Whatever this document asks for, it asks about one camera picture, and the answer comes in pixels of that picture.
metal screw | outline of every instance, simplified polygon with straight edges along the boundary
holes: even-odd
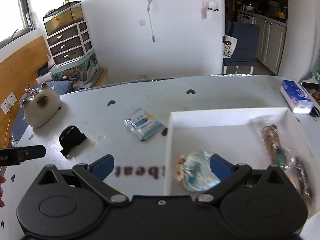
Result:
[[[159,200],[158,201],[158,205],[161,205],[161,206],[165,205],[166,203],[167,202],[165,200]]]
[[[201,194],[198,196],[200,202],[211,202],[213,199],[214,197],[210,194]]]
[[[111,196],[110,200],[114,203],[121,203],[127,200],[127,198],[125,197],[125,195],[121,195],[121,194],[116,194]]]

blue gripper pad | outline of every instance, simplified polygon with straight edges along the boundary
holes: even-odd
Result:
[[[115,160],[112,155],[108,154],[90,164],[89,172],[98,179],[104,180],[113,171],[114,166]]]
[[[220,181],[228,178],[234,171],[236,166],[232,165],[219,155],[214,154],[210,158],[210,169]]]

white table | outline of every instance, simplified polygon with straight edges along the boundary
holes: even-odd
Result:
[[[4,229],[0,228],[1,240],[18,240],[23,236],[16,219],[17,205],[34,178],[49,163],[55,164],[58,169],[70,169],[77,163],[90,164],[106,154],[112,154],[115,167],[120,168],[115,168],[105,182],[129,197],[162,195],[166,137],[159,132],[149,140],[140,142],[122,124],[123,118],[137,108],[142,107],[167,126],[172,111],[287,107],[279,92],[281,82],[281,78],[273,76],[199,76],[127,83],[61,96],[61,110],[44,126],[34,130],[28,127],[18,145],[42,144],[47,150],[45,158],[6,170],[7,182],[2,185],[5,207],[0,210],[0,222],[4,220],[5,225]],[[187,94],[190,89],[196,93]],[[116,103],[107,106],[111,100]],[[320,119],[316,122],[310,115],[296,116],[320,161]],[[73,148],[70,158],[66,159],[60,153],[59,135],[69,125],[76,125],[91,141],[86,140]],[[145,168],[145,175],[136,175],[138,167]],[[302,237],[305,240],[318,239],[319,225],[319,216],[310,220]]]

human finger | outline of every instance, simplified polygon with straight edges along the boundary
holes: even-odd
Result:
[[[0,175],[0,184],[5,183],[5,177]]]

fish tank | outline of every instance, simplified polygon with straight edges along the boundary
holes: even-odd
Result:
[[[80,1],[68,2],[43,17],[48,36],[81,21],[84,21],[84,18]]]

